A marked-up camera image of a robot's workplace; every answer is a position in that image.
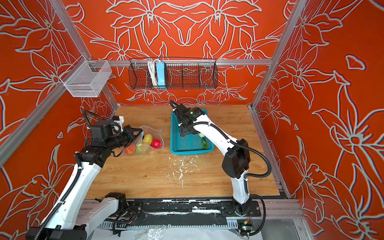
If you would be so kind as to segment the yellow orange pepper toy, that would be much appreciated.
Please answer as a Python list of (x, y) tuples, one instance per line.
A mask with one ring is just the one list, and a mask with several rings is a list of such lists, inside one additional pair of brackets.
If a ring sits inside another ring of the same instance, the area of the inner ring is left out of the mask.
[(135, 153), (136, 145), (131, 144), (128, 147), (125, 148), (126, 154), (127, 155), (133, 155)]

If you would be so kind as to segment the green cabbage toy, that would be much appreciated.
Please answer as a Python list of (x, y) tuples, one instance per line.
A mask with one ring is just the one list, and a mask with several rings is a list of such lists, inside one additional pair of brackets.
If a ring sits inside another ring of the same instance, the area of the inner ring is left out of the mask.
[(144, 155), (149, 151), (150, 147), (145, 144), (136, 145), (135, 153), (138, 155)]

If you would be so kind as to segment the red round fruit toy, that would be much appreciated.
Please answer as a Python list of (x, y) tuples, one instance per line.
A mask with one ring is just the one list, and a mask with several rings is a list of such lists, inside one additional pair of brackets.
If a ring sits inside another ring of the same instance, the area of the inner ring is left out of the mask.
[(151, 143), (151, 147), (154, 149), (161, 149), (163, 147), (162, 141), (154, 139)]

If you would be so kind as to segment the yellow green potato toy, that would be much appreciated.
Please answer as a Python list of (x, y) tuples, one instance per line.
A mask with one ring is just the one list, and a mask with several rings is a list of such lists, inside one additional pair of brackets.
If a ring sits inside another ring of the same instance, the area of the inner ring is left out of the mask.
[(143, 137), (142, 144), (150, 146), (153, 140), (154, 140), (154, 138), (151, 134), (146, 134)]

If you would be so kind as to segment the clear zip top bag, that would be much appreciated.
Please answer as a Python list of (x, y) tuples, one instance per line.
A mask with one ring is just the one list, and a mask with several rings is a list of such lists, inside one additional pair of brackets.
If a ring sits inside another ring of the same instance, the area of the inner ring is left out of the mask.
[(126, 155), (145, 155), (150, 151), (159, 151), (164, 148), (162, 130), (155, 130), (148, 126), (140, 126), (140, 136), (132, 144), (124, 148), (123, 156)]

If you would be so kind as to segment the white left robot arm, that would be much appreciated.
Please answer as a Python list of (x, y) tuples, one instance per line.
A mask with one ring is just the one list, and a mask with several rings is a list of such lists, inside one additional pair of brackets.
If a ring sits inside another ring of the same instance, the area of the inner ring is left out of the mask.
[(124, 126), (124, 118), (113, 116), (110, 119), (99, 118), (92, 124), (89, 111), (84, 111), (84, 119), (91, 132), (84, 148), (74, 154), (76, 164), (73, 173), (48, 215), (38, 227), (31, 227), (27, 240), (87, 240), (94, 230), (113, 214), (124, 213), (129, 209), (123, 193), (109, 193), (83, 217), (78, 217), (86, 195), (106, 163), (117, 149), (124, 149), (142, 136), (141, 128)]

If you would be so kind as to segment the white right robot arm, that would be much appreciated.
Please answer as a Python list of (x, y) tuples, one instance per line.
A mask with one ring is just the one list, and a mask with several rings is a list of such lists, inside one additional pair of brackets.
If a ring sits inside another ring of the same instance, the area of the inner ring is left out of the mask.
[[(203, 135), (208, 138), (223, 154), (223, 171), (231, 178), (233, 187), (233, 211), (246, 215), (251, 207), (252, 198), (249, 193), (248, 177), (266, 178), (272, 173), (270, 161), (261, 152), (249, 147), (246, 140), (237, 140), (219, 128), (200, 108), (188, 108), (170, 100), (170, 106), (178, 121), (181, 134)], [(250, 153), (259, 156), (266, 164), (263, 174), (249, 173)]]

